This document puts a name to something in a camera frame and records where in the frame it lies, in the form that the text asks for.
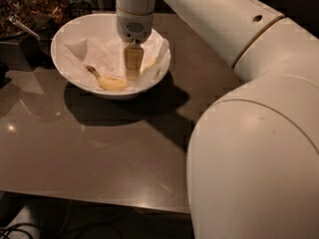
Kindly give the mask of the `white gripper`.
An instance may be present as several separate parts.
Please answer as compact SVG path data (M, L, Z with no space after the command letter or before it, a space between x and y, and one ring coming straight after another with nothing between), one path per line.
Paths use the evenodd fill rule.
M154 11L140 11L117 7L117 31L125 43L136 41L144 43L152 33ZM125 66L129 81L135 81L141 71L144 49L140 44L132 43L124 48Z

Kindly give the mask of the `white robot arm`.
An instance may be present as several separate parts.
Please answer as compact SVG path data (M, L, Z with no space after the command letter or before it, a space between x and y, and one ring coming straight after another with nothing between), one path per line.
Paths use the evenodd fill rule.
M258 0L163 0L242 80L188 146L195 239L319 239L318 41ZM116 0L144 41L156 0Z

